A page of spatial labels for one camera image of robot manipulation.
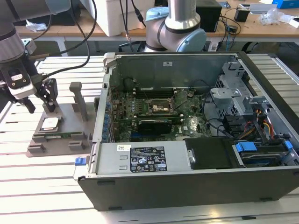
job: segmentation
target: blue tab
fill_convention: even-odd
[[[77,157],[75,160],[75,166],[85,166],[86,165],[86,157]]]
[[[252,141],[242,141],[236,145],[238,152],[256,152],[257,148]]]
[[[285,146],[289,150],[289,152],[293,149],[293,145],[290,141],[285,141]]]
[[[241,145],[239,145],[239,144],[236,144],[236,146],[235,146],[235,147],[237,148],[238,152],[242,152],[242,151],[243,151],[243,149],[242,149]]]

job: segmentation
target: blue object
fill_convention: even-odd
[[[86,157],[77,157],[75,160],[75,166],[85,166],[86,165]]]
[[[257,148],[252,141],[243,141],[236,144],[238,152],[256,152]]]
[[[178,46],[177,52],[201,51],[206,44],[206,33],[203,29],[194,30]]]
[[[285,146],[289,150],[289,152],[293,149],[293,145],[290,141],[285,141]]]
[[[299,0],[273,0],[273,4],[277,4],[277,8],[299,8]]]
[[[167,17],[169,14],[169,8],[168,7],[157,7],[157,8],[151,8],[146,13],[145,21],[151,21],[151,20],[157,20],[164,17]]]

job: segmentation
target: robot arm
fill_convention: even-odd
[[[70,7],[70,0],[0,1],[0,94],[13,103],[24,104],[30,113],[35,110],[28,99],[32,94],[43,100],[50,111],[54,111],[56,81],[43,81],[42,75],[37,73],[13,22],[57,14]]]
[[[196,0],[168,0],[168,4],[147,12],[145,52],[201,51],[206,33],[199,28]]]

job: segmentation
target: label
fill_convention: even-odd
[[[117,145],[117,151],[130,151],[131,145]]]
[[[167,171],[164,147],[131,148],[130,170],[132,173]]]
[[[45,139],[60,139],[60,135],[54,135],[54,136],[45,136]]]
[[[171,67],[172,62],[163,62],[163,67]]]

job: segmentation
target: workbench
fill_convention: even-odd
[[[259,0],[228,0],[232,8],[238,7],[240,3],[257,3]],[[222,9],[222,15],[234,19],[235,9]],[[289,15],[299,15],[299,8],[282,9],[281,12]],[[258,23],[257,18],[259,15],[249,14],[246,22],[240,22],[242,27],[241,33],[236,37],[237,42],[299,42],[299,29],[292,27],[286,23],[280,23],[279,25],[267,25],[262,26]],[[85,33],[89,33],[93,26],[93,18],[86,10],[82,10],[81,17],[79,19]],[[17,27],[17,31],[22,38],[32,38],[38,36],[38,33],[34,33],[28,30],[26,27]],[[130,31],[132,41],[145,41],[145,29],[135,29]],[[210,41],[209,51],[215,51],[216,45],[220,42],[225,34],[224,25],[218,24],[215,33],[207,33],[207,41]],[[41,38],[39,41],[56,41],[60,50],[65,50],[65,41],[81,41],[83,40],[82,34],[78,30],[77,26],[65,27],[65,26],[52,26],[51,29]],[[126,41],[126,35],[123,32],[118,36],[108,37],[103,30],[97,25],[93,35],[89,39],[90,41]]]
[[[282,62],[277,63],[267,55],[250,55],[250,58],[281,95],[287,90],[298,91],[297,81]],[[85,60],[86,57],[52,57],[37,67],[39,72],[48,73],[79,65]],[[103,57],[99,56],[92,57],[84,68],[54,75],[58,84],[58,103],[74,102],[69,85],[76,81],[82,82],[85,101],[93,102],[94,97],[100,95],[103,76]],[[284,86],[275,82],[277,76],[281,77]],[[11,103],[0,114],[1,223],[298,223],[299,188],[274,202],[98,212],[73,179],[86,169],[85,166],[75,169],[74,161],[79,155],[26,157],[27,146],[43,112],[42,101],[35,96],[30,96],[30,99],[36,105],[34,114],[29,114],[23,106]],[[293,99],[298,101],[298,97],[293,96]],[[153,186],[153,194],[155,190],[159,187]]]

